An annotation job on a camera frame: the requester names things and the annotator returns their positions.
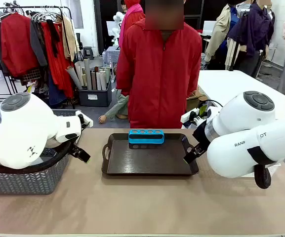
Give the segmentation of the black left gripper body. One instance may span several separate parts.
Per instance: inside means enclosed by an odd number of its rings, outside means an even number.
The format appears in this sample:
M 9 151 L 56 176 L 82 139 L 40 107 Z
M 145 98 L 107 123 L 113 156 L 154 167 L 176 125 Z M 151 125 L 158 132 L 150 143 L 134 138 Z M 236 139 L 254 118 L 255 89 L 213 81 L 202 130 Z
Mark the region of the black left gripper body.
M 69 154 L 75 158 L 81 158 L 83 149 L 79 148 L 77 145 L 72 144 L 69 149 Z

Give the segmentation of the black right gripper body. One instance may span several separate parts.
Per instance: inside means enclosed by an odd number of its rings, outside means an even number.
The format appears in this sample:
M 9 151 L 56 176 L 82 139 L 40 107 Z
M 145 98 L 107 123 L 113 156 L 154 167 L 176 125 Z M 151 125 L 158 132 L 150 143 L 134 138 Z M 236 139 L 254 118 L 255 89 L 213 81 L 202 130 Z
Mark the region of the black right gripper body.
M 206 151 L 213 140 L 213 137 L 209 130 L 209 125 L 207 125 L 206 120 L 197 126 L 196 130 L 193 133 L 193 137 L 198 141 L 198 144 L 204 146 L 204 151 Z

